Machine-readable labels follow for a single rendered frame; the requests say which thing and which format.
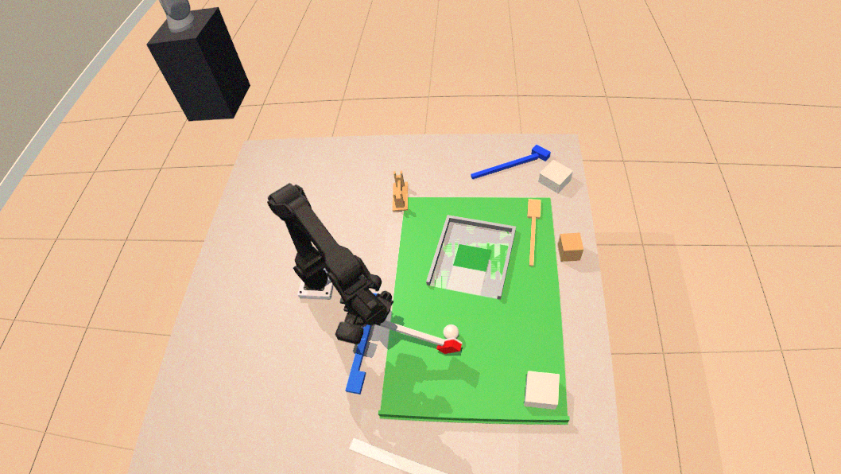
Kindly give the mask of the white flat strip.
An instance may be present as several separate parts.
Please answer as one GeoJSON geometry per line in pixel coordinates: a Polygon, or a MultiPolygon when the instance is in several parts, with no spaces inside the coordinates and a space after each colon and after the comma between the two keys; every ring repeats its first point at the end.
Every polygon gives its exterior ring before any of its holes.
{"type": "Polygon", "coordinates": [[[395,455],[392,452],[388,452],[384,449],[380,449],[373,445],[369,445],[364,441],[355,439],[354,437],[353,441],[351,442],[350,449],[354,450],[355,452],[361,453],[364,456],[381,461],[382,463],[395,466],[395,468],[404,470],[411,474],[446,474],[444,472],[441,472],[440,470],[430,468],[430,466],[424,466],[415,461],[411,461],[404,457],[395,455]]]}

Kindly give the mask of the white golf ball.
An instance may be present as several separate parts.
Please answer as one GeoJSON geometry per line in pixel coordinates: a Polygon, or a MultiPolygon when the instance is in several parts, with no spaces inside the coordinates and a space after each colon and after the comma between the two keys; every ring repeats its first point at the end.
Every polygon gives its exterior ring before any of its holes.
{"type": "Polygon", "coordinates": [[[455,325],[450,324],[450,325],[445,327],[444,338],[447,338],[447,339],[448,338],[456,338],[456,336],[458,336],[458,335],[459,335],[459,331],[458,331],[458,328],[455,325]]]}

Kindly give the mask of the green flat mat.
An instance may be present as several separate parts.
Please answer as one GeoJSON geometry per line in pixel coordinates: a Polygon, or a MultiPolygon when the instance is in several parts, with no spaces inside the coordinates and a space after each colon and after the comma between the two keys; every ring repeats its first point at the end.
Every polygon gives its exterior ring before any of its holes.
{"type": "Polygon", "coordinates": [[[453,324],[462,345],[444,354],[389,330],[381,410],[568,416],[551,198],[408,197],[390,322],[440,339],[453,324]],[[529,200],[541,201],[533,266],[529,200]],[[516,227],[501,299],[427,286],[447,215],[516,227]],[[560,375],[555,409],[524,406],[528,371],[560,375]]]}

